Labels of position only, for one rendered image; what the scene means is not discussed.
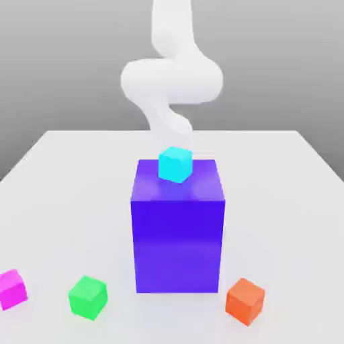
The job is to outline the small cyan cube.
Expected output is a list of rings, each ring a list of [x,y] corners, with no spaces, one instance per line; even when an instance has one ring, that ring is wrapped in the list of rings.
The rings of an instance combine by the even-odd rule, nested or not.
[[[159,178],[183,183],[193,171],[193,154],[190,150],[171,146],[159,154]]]

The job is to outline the small orange cube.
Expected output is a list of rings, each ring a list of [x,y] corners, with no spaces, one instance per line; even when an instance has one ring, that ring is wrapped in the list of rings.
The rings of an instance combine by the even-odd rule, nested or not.
[[[225,311],[249,326],[260,314],[265,299],[265,290],[241,278],[226,295]]]

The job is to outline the small green cube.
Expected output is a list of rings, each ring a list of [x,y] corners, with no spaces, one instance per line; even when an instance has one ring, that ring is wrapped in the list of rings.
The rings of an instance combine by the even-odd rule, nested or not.
[[[84,275],[69,291],[68,297],[73,314],[95,320],[108,302],[107,284]]]

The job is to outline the small magenta cube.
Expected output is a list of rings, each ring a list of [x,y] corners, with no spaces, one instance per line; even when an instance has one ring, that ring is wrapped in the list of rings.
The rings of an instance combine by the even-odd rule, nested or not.
[[[17,269],[11,269],[0,275],[0,307],[12,308],[28,299],[25,283]]]

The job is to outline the large blue box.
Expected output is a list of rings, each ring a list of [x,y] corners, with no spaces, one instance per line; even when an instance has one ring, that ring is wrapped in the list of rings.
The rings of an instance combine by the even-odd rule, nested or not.
[[[138,293],[218,291],[225,197],[216,162],[195,160],[183,183],[141,159],[130,199]]]

